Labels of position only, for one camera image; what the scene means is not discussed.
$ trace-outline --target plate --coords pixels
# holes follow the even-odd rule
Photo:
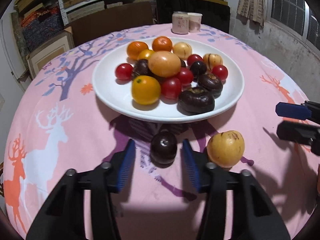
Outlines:
[[[160,99],[158,103],[151,106],[136,104],[131,96],[131,82],[123,84],[115,77],[115,69],[119,64],[125,62],[131,63],[127,61],[126,50],[128,44],[117,47],[111,51],[100,60],[93,70],[92,85],[99,99],[108,107],[121,114],[142,121],[159,123],[201,121],[221,114],[234,106],[244,91],[244,77],[237,64],[225,53],[207,44],[183,38],[169,38],[173,44],[180,41],[190,44],[194,54],[203,56],[206,53],[215,53],[221,55],[223,58],[223,63],[228,68],[229,75],[223,86],[221,95],[215,100],[215,108],[213,111],[204,114],[182,113],[178,111],[175,102],[168,102],[165,99]],[[139,41],[145,42],[149,48],[151,48],[153,40],[154,38]]]

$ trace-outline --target metal bolt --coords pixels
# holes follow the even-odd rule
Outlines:
[[[69,169],[69,170],[66,171],[66,175],[67,175],[67,176],[73,176],[73,175],[75,175],[76,173],[77,173],[77,172],[76,172],[75,169]]]
[[[109,168],[111,168],[111,163],[110,162],[101,163],[101,168],[109,169]]]
[[[215,163],[207,163],[206,166],[210,170],[215,169],[217,167],[217,165]]]
[[[242,171],[241,171],[241,174],[242,174],[243,176],[246,176],[246,177],[251,176],[251,172],[248,171],[248,170],[242,170]]]

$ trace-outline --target table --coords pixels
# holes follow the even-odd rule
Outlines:
[[[243,72],[243,96],[219,116],[191,124],[147,123],[119,115],[95,96],[91,76],[99,59],[130,41],[160,35],[179,36],[171,33],[171,24],[108,34],[53,59],[31,83],[12,122],[4,162],[9,219],[23,237],[67,169],[91,170],[133,138],[137,154],[132,182],[112,196],[122,239],[196,239],[205,196],[197,195],[188,182],[180,151],[166,169],[154,167],[147,157],[152,135],[164,126],[176,134],[180,145],[188,138],[196,151],[202,151],[217,131],[241,132],[244,158],[231,171],[248,169],[254,174],[292,237],[306,223],[315,204],[319,161],[308,148],[277,138],[283,118],[276,115],[275,106],[300,104],[307,97],[278,66],[240,40],[206,25],[200,33],[184,36],[220,49]],[[229,194],[226,239],[232,225],[230,198]],[[89,199],[86,192],[86,234],[92,239]]]

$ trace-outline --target paper cup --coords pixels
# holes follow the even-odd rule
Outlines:
[[[201,13],[188,13],[189,15],[189,32],[196,33],[200,31],[201,26]]]

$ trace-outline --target checkered curtain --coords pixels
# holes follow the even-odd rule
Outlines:
[[[264,0],[239,0],[237,13],[260,23],[263,28],[263,2]]]

